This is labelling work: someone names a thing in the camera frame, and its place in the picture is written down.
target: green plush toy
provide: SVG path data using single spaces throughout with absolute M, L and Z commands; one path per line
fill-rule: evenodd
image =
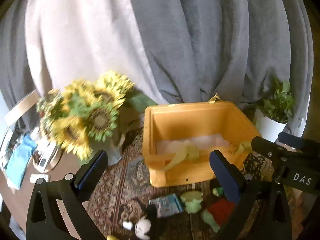
M 213 195 L 216 197 L 221 197 L 224 195 L 224 189 L 223 187 L 216 187 L 212 190 Z
M 201 201 L 203 193 L 200 191 L 188 191 L 181 195 L 181 201 L 186 205 L 188 214 L 195 214 L 201 209 Z
M 202 218 L 203 222 L 207 223 L 209 226 L 212 227 L 212 229 L 215 233 L 219 231 L 220 226 L 217 224 L 217 222 L 213 218 L 213 215 L 208 210 L 205 209 L 201 213 L 201 218 Z

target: blue towel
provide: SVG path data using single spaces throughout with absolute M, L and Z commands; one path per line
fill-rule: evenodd
M 28 161 L 37 144 L 26 135 L 22 143 L 14 150 L 8 162 L 6 173 L 17 189 L 20 189 Z

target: red cloth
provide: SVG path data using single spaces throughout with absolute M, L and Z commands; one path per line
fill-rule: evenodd
M 216 203 L 213 203 L 208 211 L 212 214 L 214 220 L 219 226 L 222 226 L 224 222 L 228 219 L 233 209 L 235 208 L 235 204 L 227 199 L 220 199 Z

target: gray curtain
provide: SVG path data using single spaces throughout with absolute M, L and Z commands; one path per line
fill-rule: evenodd
M 239 106 L 290 81 L 295 133 L 306 119 L 313 72 L 302 0 L 131 0 L 159 91 L 169 103 L 218 93 Z
M 0 89 L 9 109 L 36 87 L 26 54 L 24 19 L 28 0 L 14 0 L 0 22 Z M 31 130 L 39 116 L 33 106 L 20 119 Z

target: potted plant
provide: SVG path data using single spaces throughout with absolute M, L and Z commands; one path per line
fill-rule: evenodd
M 253 124 L 264 139 L 275 142 L 292 116 L 294 100 L 290 93 L 290 82 L 279 82 L 275 78 L 276 90 L 271 99 L 258 101 Z

